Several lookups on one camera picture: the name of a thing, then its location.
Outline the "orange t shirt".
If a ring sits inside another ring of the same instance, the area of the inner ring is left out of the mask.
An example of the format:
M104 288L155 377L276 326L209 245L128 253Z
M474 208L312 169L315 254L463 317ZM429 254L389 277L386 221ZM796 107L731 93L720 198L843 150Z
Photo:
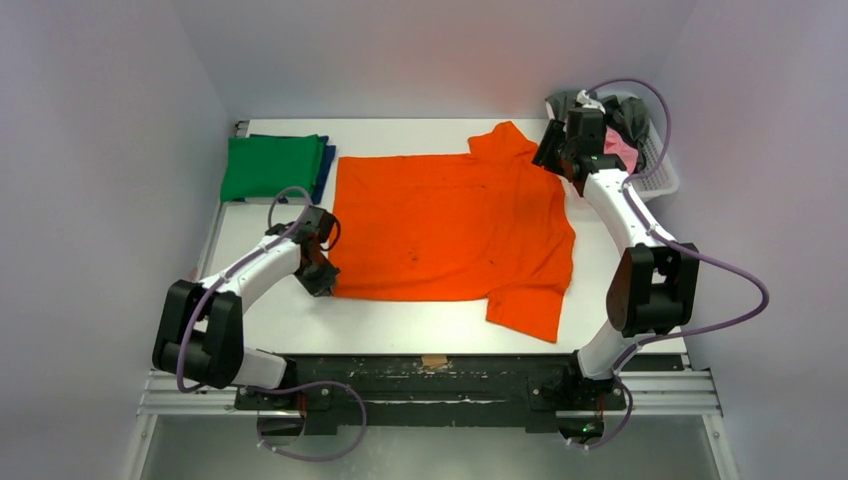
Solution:
M486 319L553 343L576 234L561 180L512 122L464 153L343 157L331 262L339 297L486 300Z

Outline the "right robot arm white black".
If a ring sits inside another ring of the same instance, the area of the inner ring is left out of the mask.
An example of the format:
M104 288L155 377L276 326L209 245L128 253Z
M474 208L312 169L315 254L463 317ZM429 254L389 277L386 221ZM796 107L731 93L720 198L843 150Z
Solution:
M597 108L575 107L549 120L533 162L563 176L598 214L620 260L605 298L607 319L573 356L561 381L564 399L584 407L611 387L644 345L689 322L699 261L666 246L670 235L634 192L623 160L604 151Z

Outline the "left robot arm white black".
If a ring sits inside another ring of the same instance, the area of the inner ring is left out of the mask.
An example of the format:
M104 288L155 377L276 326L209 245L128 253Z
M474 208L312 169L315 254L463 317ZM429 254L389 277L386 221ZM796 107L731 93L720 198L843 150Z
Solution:
M253 387L272 408L292 405L298 382L286 374L287 360L247 347L244 316L289 276L313 297L331 295L339 270L327 254L340 235L332 213L307 206L295 221L270 226L252 250L222 271L173 283L153 345L154 368L175 375L179 389L187 381L196 388Z

